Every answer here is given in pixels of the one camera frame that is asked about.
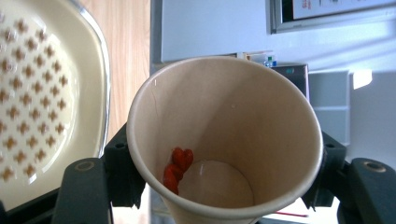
red object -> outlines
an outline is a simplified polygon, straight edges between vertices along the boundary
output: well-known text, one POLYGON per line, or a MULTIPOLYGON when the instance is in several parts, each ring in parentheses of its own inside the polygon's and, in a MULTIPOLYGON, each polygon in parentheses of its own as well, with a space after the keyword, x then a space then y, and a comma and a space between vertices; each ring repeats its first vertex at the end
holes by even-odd
POLYGON ((190 168, 193 161, 191 149, 175 147, 172 152, 172 163, 168 164, 163 172, 163 184, 178 195, 178 182, 190 168))

bowl rim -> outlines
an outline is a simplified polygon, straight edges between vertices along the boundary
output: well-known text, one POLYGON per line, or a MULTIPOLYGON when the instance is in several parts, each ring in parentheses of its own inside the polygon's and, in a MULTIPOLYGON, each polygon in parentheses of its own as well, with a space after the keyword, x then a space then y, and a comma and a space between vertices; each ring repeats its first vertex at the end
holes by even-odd
POLYGON ((176 203, 178 206, 184 208, 185 210, 188 210, 190 212, 199 214, 204 217, 213 217, 213 218, 222 218, 222 219, 241 219, 241 218, 253 218, 253 217, 262 217, 264 215, 268 215, 271 213, 274 213, 287 205, 294 203, 296 199, 299 197, 303 196, 304 193, 306 193, 309 188, 312 186, 320 165, 322 161, 322 154, 323 154, 323 142, 322 142, 322 137, 321 137, 321 130, 320 126, 318 123, 318 119, 315 116, 314 110, 312 106, 306 101, 304 95, 298 90, 297 87, 294 86, 288 79, 280 75, 278 72, 274 71, 273 69, 267 68, 261 64, 258 63, 253 63, 248 60, 243 60, 243 59, 237 59, 237 58, 232 58, 232 57, 227 57, 227 56, 209 56, 209 57, 197 57, 197 58, 190 58, 186 60, 182 60, 176 63, 172 63, 170 65, 165 66, 164 68, 160 69, 157 71, 154 75, 150 76, 141 86, 141 88, 138 90, 136 93, 136 96, 132 102, 129 115, 128 115, 128 120, 127 120, 127 141, 129 150, 130 150, 130 155, 132 157, 132 160, 134 161, 134 165, 136 166, 137 171, 139 174, 142 175, 142 177, 147 181, 150 187, 152 187, 154 190, 156 190, 162 197, 164 197, 166 200, 169 200, 173 203, 176 203), (287 194, 282 195, 281 197, 278 197, 272 201, 269 201, 267 203, 260 203, 256 204, 250 207, 244 207, 244 208, 220 208, 220 207, 214 207, 214 206, 209 206, 209 205, 203 205, 200 203, 195 203, 193 201, 184 199, 169 189, 167 189, 163 183, 161 183, 157 178, 150 172, 148 167, 142 162, 142 158, 140 154, 138 153, 137 150, 134 150, 137 148, 137 143, 134 140, 134 120, 135 120, 135 111, 138 103, 142 101, 142 94, 143 92, 148 88, 150 83, 155 80, 156 77, 161 76, 164 71, 172 69, 175 66, 180 66, 181 64, 184 63, 193 63, 196 61, 204 61, 204 60, 223 60, 223 61, 232 61, 235 63, 248 63, 251 66, 259 66, 263 69, 263 71, 267 71, 270 74, 273 74, 274 76, 277 76, 279 79, 283 79, 284 81, 286 80, 285 83, 292 87, 296 93, 299 93, 299 98, 301 101, 304 101, 304 106, 307 107, 307 109, 311 113, 311 118, 312 122, 314 123, 317 131, 315 139, 318 141, 316 142, 316 148, 318 149, 317 157, 315 160, 314 167, 311 169, 309 173, 307 173, 304 178, 301 180, 301 184, 297 185, 294 187, 290 192, 287 194))

paper cup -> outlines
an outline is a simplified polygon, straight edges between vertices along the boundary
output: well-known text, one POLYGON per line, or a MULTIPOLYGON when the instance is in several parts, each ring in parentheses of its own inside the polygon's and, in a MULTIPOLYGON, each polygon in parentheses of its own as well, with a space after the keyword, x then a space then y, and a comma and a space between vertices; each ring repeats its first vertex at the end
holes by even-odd
POLYGON ((258 63, 208 57, 150 77, 131 106, 134 164, 176 223, 254 223, 301 197, 322 158, 318 120, 300 91, 258 63), (175 147, 194 161, 179 195, 163 185, 175 147))

